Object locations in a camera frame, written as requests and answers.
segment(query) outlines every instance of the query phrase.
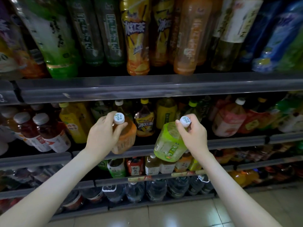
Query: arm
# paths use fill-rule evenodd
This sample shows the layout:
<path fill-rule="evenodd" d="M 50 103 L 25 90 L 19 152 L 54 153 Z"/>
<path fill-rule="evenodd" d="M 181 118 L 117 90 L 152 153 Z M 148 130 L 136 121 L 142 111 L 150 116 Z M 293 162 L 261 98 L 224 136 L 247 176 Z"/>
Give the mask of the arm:
<path fill-rule="evenodd" d="M 40 227 L 53 214 L 76 184 L 112 150 L 123 123 L 112 130 L 116 111 L 101 117 L 90 129 L 87 144 L 75 158 L 50 179 L 0 216 L 0 226 Z"/>
<path fill-rule="evenodd" d="M 203 166 L 212 185 L 225 205 L 233 223 L 239 227 L 281 227 L 281 225 L 240 187 L 222 168 L 207 148 L 206 129 L 194 114 L 187 132 L 176 120 L 184 144 Z"/>

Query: hand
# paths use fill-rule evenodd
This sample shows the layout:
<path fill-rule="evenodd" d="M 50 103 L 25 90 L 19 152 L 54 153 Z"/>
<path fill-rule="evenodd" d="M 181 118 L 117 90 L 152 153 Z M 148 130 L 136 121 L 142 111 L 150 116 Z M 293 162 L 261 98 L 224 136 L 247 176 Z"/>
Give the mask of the hand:
<path fill-rule="evenodd" d="M 209 153 L 207 147 L 207 132 L 206 129 L 199 123 L 199 120 L 194 114 L 186 115 L 191 120 L 188 131 L 182 126 L 179 120 L 176 120 L 177 129 L 184 141 L 185 146 L 195 157 L 201 151 Z"/>
<path fill-rule="evenodd" d="M 116 113 L 116 111 L 112 111 L 107 116 L 99 118 L 89 131 L 85 149 L 98 163 L 113 149 L 121 131 L 127 126 L 127 122 L 120 124 L 113 132 L 112 125 Z"/>

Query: supermarket aisle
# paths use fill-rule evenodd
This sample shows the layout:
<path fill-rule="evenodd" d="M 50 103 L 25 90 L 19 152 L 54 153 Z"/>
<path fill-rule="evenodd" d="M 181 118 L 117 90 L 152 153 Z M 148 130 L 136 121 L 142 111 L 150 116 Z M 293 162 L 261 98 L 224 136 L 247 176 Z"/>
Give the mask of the supermarket aisle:
<path fill-rule="evenodd" d="M 253 193 L 251 196 L 283 227 L 303 222 L 303 187 Z M 48 223 L 46 227 L 234 227 L 219 198 L 141 207 Z"/>

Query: yellow bottle cap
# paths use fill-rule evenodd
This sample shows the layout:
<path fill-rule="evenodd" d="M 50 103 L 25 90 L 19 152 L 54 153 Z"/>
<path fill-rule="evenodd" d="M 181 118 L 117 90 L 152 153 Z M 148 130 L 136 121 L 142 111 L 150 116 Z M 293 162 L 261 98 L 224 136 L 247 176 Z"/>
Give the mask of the yellow bottle cap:
<path fill-rule="evenodd" d="M 149 99 L 141 99 L 141 103 L 142 104 L 148 104 L 149 103 Z"/>
<path fill-rule="evenodd" d="M 67 107 L 69 103 L 59 103 L 59 107 Z"/>
<path fill-rule="evenodd" d="M 259 97 L 259 98 L 258 98 L 258 101 L 259 101 L 260 103 L 265 103 L 265 102 L 267 101 L 267 99 L 264 99 L 264 98 Z"/>
<path fill-rule="evenodd" d="M 197 102 L 191 101 L 191 100 L 190 100 L 189 103 L 188 103 L 188 105 L 191 106 L 191 107 L 196 107 L 197 104 L 198 104 Z"/>

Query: tile floor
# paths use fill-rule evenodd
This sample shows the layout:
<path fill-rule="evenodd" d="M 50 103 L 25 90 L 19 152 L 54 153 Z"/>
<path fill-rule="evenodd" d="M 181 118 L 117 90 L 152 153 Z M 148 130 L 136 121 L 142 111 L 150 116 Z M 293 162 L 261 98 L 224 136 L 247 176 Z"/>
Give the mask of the tile floor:
<path fill-rule="evenodd" d="M 303 223 L 303 187 L 250 194 L 283 227 Z M 219 198 L 53 221 L 45 227 L 235 227 Z"/>

